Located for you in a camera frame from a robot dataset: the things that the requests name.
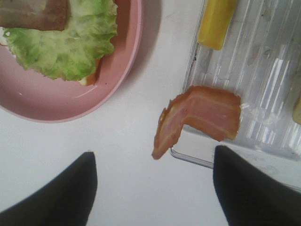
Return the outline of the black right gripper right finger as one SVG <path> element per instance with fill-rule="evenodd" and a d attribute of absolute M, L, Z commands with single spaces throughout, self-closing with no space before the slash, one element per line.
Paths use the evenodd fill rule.
<path fill-rule="evenodd" d="M 213 183 L 230 226 L 301 224 L 301 194 L 223 145 L 215 148 Z"/>

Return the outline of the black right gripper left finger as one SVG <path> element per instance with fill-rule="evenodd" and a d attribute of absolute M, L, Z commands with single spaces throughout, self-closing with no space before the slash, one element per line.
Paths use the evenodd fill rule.
<path fill-rule="evenodd" d="M 85 226 L 97 191 L 95 154 L 84 152 L 41 189 L 0 213 L 2 226 Z"/>

